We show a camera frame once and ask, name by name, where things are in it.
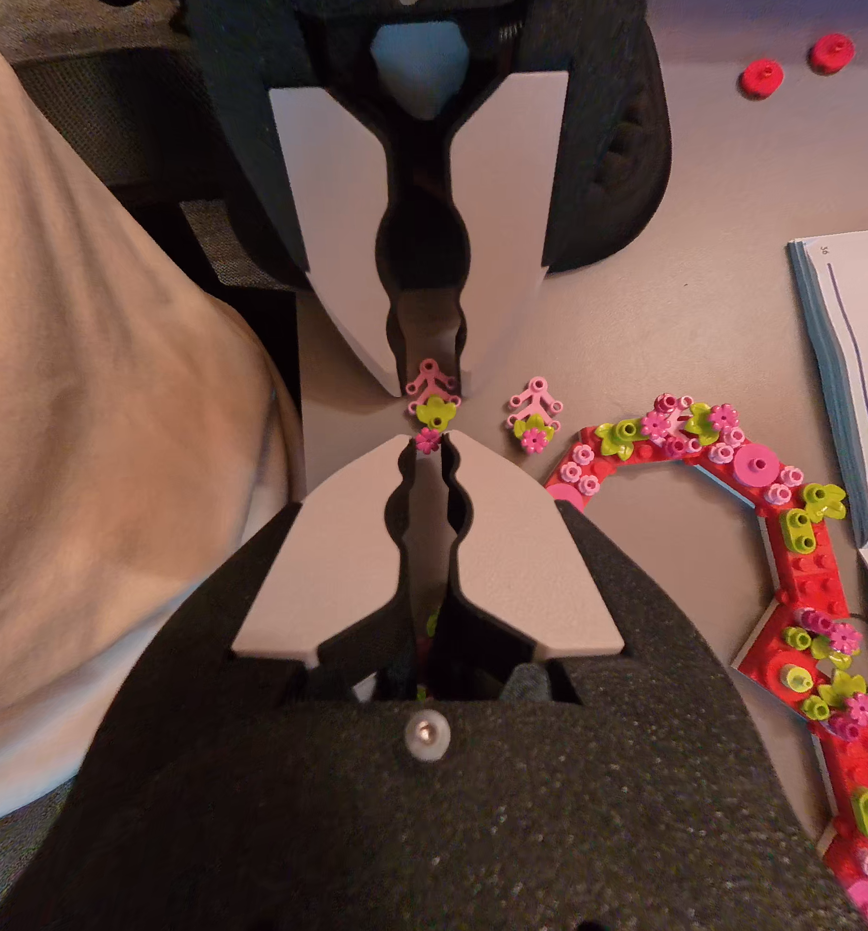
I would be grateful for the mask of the pink flower brick sprig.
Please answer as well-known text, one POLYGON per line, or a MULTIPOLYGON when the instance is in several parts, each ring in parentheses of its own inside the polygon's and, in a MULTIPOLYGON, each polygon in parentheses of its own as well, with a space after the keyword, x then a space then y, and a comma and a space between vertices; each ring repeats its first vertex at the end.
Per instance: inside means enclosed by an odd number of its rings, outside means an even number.
POLYGON ((421 429, 415 436, 417 449, 429 455, 440 448, 440 440, 462 403, 459 382, 445 373, 433 357, 420 362, 417 377, 405 386, 407 413, 417 418, 421 429))
POLYGON ((560 429, 563 403, 549 391, 547 379, 535 376, 527 388, 508 402, 506 425, 528 455, 542 453, 560 429))

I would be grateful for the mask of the dark mesh chair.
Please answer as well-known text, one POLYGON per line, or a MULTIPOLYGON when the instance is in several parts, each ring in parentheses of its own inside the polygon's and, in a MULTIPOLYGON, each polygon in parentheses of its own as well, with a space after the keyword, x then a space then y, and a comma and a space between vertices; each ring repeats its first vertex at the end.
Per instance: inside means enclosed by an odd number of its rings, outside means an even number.
POLYGON ((33 102, 196 284, 310 291, 256 200, 186 53, 14 65, 33 102))

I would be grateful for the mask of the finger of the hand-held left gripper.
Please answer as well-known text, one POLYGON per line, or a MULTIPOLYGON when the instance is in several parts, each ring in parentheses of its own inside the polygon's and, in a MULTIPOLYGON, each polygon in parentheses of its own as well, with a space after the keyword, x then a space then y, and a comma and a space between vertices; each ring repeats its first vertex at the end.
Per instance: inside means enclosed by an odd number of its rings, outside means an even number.
POLYGON ((466 272, 438 295, 459 319, 446 355, 465 399, 507 353, 547 272, 568 82, 567 71, 512 73, 474 99, 451 131, 449 189, 466 272))
POLYGON ((268 94, 308 280, 362 364, 399 397, 402 384, 386 335, 392 302, 376 260, 389 204, 384 146, 323 88, 274 88, 268 94))

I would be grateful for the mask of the white instruction booklet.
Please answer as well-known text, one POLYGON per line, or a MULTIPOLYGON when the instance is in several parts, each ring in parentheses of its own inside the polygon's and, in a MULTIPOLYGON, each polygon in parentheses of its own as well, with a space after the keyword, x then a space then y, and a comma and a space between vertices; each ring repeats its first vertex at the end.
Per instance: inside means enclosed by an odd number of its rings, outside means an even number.
POLYGON ((868 569, 868 231, 793 240, 788 251, 868 569))

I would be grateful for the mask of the red round brick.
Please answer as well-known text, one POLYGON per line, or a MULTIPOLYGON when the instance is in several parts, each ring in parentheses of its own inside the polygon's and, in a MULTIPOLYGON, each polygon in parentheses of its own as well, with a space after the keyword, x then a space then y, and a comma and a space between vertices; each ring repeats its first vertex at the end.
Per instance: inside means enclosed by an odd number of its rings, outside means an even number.
POLYGON ((784 77, 785 71, 779 62, 763 58, 750 62, 744 68, 739 75, 738 87, 747 99, 767 99, 781 86, 784 77))
POLYGON ((847 67, 856 54, 852 38, 841 32, 830 32, 813 43, 807 62, 813 73, 833 76, 847 67))

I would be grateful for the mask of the red heart brick frame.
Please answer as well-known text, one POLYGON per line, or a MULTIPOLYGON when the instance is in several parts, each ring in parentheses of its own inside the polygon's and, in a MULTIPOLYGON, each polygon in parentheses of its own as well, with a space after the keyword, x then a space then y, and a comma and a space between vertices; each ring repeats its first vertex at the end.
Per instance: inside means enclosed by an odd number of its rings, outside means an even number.
POLYGON ((805 721, 832 808, 820 854, 868 921, 868 683, 851 667, 863 638, 825 522, 846 517, 846 493, 808 482, 748 439, 731 405, 665 393, 643 417, 584 428, 546 494, 582 510, 620 468, 670 461, 697 467, 754 510, 777 591, 732 669, 805 721))

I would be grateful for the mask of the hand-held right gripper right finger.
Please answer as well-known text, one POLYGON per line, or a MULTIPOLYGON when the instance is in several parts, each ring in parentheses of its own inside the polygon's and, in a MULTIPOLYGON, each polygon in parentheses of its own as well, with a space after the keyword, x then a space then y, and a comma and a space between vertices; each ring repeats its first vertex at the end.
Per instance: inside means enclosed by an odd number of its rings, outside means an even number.
POLYGON ((459 430, 444 438, 444 465, 448 452, 470 517, 456 533, 460 596, 537 659, 620 654, 624 640, 548 491, 459 430))

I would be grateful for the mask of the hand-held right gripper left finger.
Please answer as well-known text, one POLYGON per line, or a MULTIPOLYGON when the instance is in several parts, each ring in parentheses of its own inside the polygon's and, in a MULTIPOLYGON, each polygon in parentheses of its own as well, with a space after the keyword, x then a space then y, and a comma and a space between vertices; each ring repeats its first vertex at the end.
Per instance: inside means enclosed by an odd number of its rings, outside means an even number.
POLYGON ((384 509, 402 485, 397 435, 328 477, 306 496, 233 642, 241 657, 298 660, 395 596, 401 555, 384 509))

